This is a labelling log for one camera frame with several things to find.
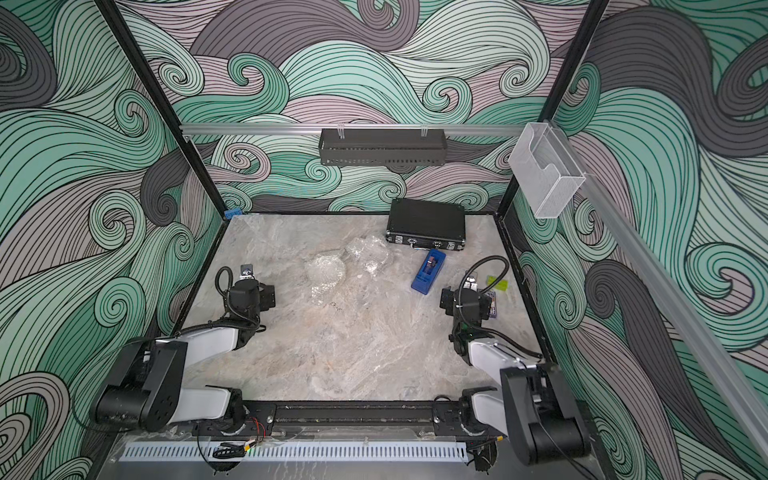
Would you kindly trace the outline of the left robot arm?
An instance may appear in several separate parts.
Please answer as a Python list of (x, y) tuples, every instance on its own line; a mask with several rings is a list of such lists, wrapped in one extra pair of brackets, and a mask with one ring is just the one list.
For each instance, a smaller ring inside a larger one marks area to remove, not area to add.
[(264, 330), (261, 313), (276, 306), (275, 287), (241, 278), (220, 293), (225, 315), (162, 339), (129, 341), (119, 351), (88, 419), (118, 431), (157, 432), (169, 424), (212, 421), (228, 435), (248, 417), (242, 393), (233, 387), (185, 388), (185, 370), (243, 348)]

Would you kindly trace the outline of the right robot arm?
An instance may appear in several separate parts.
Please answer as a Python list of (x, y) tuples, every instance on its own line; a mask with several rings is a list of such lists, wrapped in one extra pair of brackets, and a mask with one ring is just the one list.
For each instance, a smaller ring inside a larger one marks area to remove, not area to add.
[(439, 308), (453, 320), (448, 339), (454, 351), (493, 381), (462, 393), (466, 431), (502, 434), (525, 465), (592, 452), (586, 423), (555, 365), (483, 326), (492, 310), (488, 294), (444, 288)]

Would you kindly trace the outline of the small patterned card box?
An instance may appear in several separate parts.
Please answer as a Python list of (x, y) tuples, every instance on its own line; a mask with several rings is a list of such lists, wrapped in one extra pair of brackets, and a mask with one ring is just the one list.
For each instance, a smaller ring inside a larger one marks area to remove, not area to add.
[(490, 291), (489, 293), (486, 294), (486, 296), (489, 298), (489, 301), (490, 301), (489, 318), (495, 319), (498, 315), (496, 292)]

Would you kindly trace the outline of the green sticky note pad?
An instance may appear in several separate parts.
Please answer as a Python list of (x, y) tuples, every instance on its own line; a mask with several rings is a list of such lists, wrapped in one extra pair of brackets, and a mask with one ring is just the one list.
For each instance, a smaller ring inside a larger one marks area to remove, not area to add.
[(504, 279), (498, 280), (495, 276), (489, 275), (486, 280), (486, 288), (506, 291), (508, 289), (508, 281)]

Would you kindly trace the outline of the blue tape dispenser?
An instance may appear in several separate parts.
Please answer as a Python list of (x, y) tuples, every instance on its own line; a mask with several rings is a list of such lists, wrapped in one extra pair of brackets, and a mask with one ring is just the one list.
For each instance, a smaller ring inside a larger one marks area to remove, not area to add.
[(427, 295), (434, 285), (445, 260), (445, 253), (438, 249), (431, 249), (417, 271), (411, 283), (411, 288), (416, 292)]

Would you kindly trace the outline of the blue corner clip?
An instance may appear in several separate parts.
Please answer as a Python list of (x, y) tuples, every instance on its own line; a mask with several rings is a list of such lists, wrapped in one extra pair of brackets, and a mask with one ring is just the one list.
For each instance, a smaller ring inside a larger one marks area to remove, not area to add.
[(229, 210), (225, 211), (225, 218), (227, 220), (231, 220), (235, 216), (239, 216), (239, 215), (242, 215), (242, 214), (243, 214), (243, 212), (242, 212), (241, 208), (233, 208), (233, 209), (229, 209)]

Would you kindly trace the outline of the black hard case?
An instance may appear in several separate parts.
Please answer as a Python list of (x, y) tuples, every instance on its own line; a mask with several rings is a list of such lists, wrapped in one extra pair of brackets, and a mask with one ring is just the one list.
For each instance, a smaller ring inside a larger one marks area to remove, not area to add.
[(395, 199), (385, 230), (387, 242), (417, 249), (462, 251), (466, 245), (465, 209), (457, 204)]

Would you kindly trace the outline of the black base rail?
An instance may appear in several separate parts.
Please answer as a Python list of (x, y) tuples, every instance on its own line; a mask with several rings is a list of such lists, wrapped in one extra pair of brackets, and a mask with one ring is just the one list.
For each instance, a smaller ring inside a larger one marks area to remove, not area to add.
[(419, 401), (248, 401), (245, 413), (222, 419), (177, 421), (203, 436), (264, 437), (299, 428), (408, 427), (437, 436), (492, 437), (500, 430), (483, 426), (465, 399)]

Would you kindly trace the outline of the clear acrylic wall holder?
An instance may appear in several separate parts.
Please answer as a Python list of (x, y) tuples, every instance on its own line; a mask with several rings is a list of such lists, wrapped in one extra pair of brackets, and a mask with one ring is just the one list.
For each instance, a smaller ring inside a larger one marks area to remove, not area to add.
[(568, 137), (548, 122), (525, 125), (509, 165), (537, 219), (557, 218), (585, 181)]

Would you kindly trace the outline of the aluminium rail back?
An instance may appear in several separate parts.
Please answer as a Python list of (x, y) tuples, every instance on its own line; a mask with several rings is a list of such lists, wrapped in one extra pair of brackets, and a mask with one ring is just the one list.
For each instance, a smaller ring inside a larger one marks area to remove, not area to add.
[(323, 124), (323, 123), (187, 123), (180, 129), (186, 136), (203, 135), (320, 135), (323, 130), (442, 130), (447, 136), (506, 137), (519, 135), (525, 125), (480, 124)]

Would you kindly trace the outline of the aluminium rail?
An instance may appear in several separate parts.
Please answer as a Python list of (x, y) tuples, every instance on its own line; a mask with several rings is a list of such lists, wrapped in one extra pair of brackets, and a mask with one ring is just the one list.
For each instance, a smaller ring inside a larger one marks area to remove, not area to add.
[(636, 273), (656, 300), (661, 313), (671, 321), (687, 344), (755, 450), (766, 459), (767, 406), (761, 395), (715, 338), (635, 228), (616, 208), (610, 193), (584, 162), (580, 152), (564, 133), (558, 132), (557, 136), (572, 158), (575, 170), (584, 178), (582, 188), (604, 225), (626, 252), (636, 268)]
[(525, 125), (480, 124), (323, 124), (323, 123), (187, 123), (180, 129), (186, 136), (203, 135), (320, 135), (323, 130), (442, 130), (447, 136), (506, 137), (519, 135)]

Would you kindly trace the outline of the black perforated wall tray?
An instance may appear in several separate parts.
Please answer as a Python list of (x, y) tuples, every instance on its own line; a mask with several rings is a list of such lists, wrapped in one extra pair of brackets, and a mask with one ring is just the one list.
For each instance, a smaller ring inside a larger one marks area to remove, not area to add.
[(442, 165), (447, 139), (442, 130), (323, 130), (319, 137), (321, 163), (327, 166), (385, 166), (404, 169)]

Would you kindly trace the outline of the aluminium rail right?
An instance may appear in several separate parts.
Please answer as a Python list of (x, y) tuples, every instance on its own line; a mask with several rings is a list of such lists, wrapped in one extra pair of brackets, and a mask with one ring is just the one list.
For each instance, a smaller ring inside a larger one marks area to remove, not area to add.
[(580, 152), (564, 133), (558, 132), (557, 136), (572, 158), (575, 170), (584, 178), (582, 188), (604, 225), (626, 252), (636, 268), (636, 273), (656, 300), (661, 313), (671, 321), (687, 344), (755, 450), (766, 459), (767, 406), (761, 395), (715, 338), (635, 228), (616, 208), (610, 193), (584, 162)]

